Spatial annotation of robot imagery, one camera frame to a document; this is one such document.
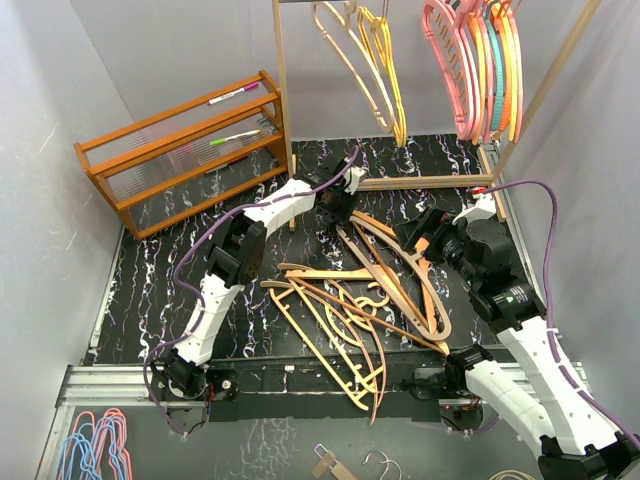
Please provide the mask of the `thick pink plastic hanger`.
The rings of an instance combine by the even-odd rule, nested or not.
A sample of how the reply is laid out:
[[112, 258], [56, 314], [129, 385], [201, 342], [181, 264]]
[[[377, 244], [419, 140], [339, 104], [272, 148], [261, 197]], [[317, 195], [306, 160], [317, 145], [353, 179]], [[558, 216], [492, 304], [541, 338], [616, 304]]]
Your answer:
[[465, 137], [473, 144], [474, 132], [478, 126], [480, 103], [477, 79], [477, 51], [472, 33], [468, 26], [469, 13], [474, 9], [476, 1], [450, 1], [449, 4], [455, 16], [455, 32], [458, 33], [462, 52], [466, 60], [459, 60], [459, 71], [455, 76], [455, 84], [458, 90], [458, 99], [464, 115], [466, 134]]

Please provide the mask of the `yellow metal hanger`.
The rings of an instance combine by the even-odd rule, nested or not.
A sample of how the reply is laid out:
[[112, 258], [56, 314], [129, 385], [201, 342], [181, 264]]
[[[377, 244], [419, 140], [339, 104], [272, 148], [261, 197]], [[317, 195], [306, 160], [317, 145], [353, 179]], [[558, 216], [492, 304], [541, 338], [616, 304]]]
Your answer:
[[[511, 16], [511, 8], [510, 8], [510, 4], [511, 1], [503, 1], [502, 2], [502, 11], [505, 13], [506, 18], [509, 20], [509, 24], [510, 24], [510, 28], [511, 28], [511, 20], [510, 20], [510, 16]], [[517, 64], [516, 64], [516, 57], [515, 57], [515, 45], [514, 45], [514, 38], [513, 38], [513, 48], [512, 48], [512, 57], [513, 57], [513, 63], [515, 65], [515, 76], [514, 76], [514, 87], [513, 87], [513, 91], [512, 93], [514, 94], [514, 101], [512, 103], [512, 109], [511, 109], [511, 124], [510, 124], [510, 128], [509, 128], [509, 141], [512, 142], [512, 140], [514, 139], [514, 135], [515, 135], [515, 127], [516, 127], [516, 118], [517, 118], [517, 86], [518, 86], [518, 80], [517, 80]]]

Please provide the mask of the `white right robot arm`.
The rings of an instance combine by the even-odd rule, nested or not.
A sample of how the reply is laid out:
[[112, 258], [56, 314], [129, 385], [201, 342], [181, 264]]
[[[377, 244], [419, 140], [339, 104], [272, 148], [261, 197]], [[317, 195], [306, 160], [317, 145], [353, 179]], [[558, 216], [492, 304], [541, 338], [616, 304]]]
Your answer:
[[595, 404], [547, 325], [542, 300], [514, 267], [516, 247], [487, 209], [458, 216], [430, 208], [393, 228], [400, 247], [425, 239], [422, 256], [446, 264], [468, 286], [474, 311], [518, 362], [534, 392], [474, 344], [448, 355], [441, 384], [490, 404], [537, 458], [546, 479], [621, 479], [639, 463], [639, 438]]

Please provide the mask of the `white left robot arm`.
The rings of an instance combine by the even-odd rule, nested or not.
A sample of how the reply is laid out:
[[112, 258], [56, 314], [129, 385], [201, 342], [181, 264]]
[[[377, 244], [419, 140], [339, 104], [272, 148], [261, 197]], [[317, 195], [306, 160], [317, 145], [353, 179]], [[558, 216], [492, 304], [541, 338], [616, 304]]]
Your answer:
[[[207, 376], [196, 368], [208, 362], [215, 337], [235, 297], [260, 273], [266, 241], [276, 230], [314, 208], [334, 222], [351, 214], [366, 171], [355, 164], [358, 149], [344, 159], [300, 172], [257, 203], [239, 205], [223, 214], [179, 262], [174, 283], [196, 295], [196, 305], [183, 334], [173, 343], [185, 365], [175, 370], [171, 385], [194, 399]], [[179, 279], [184, 264], [211, 240], [210, 267], [198, 288]]]

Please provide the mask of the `teal wire hanger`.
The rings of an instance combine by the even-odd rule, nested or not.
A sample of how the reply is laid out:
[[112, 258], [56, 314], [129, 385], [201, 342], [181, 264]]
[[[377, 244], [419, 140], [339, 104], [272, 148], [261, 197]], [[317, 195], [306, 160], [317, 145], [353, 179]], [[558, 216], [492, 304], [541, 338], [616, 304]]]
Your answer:
[[496, 30], [491, 21], [491, 11], [494, 4], [496, 4], [496, 1], [488, 2], [485, 10], [484, 20], [489, 33], [491, 48], [493, 52], [494, 73], [496, 82], [490, 130], [498, 131], [504, 109], [505, 74], [503, 69], [504, 62], [502, 59], [500, 41], [498, 40], [498, 34], [496, 33]]

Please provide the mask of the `orange plastic hanger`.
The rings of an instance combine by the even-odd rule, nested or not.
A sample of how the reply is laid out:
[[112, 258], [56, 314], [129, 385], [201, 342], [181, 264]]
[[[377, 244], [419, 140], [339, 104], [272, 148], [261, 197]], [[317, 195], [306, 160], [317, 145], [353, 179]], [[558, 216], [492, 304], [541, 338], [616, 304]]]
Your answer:
[[506, 8], [502, 7], [499, 1], [491, 10], [494, 26], [497, 28], [502, 44], [503, 60], [504, 60], [504, 102], [503, 112], [498, 130], [504, 132], [511, 120], [511, 110], [514, 105], [514, 87], [515, 87], [515, 63], [513, 52], [513, 36], [511, 25], [506, 14]]

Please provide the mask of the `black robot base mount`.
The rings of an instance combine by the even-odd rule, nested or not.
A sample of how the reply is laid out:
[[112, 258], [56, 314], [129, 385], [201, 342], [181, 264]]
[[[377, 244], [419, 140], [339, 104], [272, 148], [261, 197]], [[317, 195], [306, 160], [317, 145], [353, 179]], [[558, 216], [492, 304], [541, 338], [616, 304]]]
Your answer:
[[431, 350], [213, 359], [180, 365], [172, 355], [152, 366], [157, 398], [175, 411], [193, 404], [209, 422], [253, 419], [378, 419], [443, 423], [485, 431], [497, 421], [479, 398], [450, 388], [444, 356]]

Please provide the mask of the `cream thin plastic hanger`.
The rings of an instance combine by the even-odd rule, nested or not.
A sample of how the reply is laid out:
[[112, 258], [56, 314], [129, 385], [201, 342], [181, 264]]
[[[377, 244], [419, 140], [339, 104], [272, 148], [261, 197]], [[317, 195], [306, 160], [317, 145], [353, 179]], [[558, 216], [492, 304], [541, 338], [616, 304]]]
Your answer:
[[[370, 415], [371, 420], [384, 399], [387, 369], [383, 359], [376, 361], [355, 327], [336, 307], [320, 295], [293, 283], [273, 281], [266, 284], [269, 296], [283, 314], [289, 326], [299, 336], [305, 347], [319, 360], [321, 366], [336, 382], [351, 403]], [[324, 343], [343, 362], [346, 371], [341, 373], [335, 361], [328, 358], [319, 345], [319, 339], [311, 337], [306, 328], [292, 312], [292, 302], [297, 300], [310, 314], [318, 334], [325, 337]]]

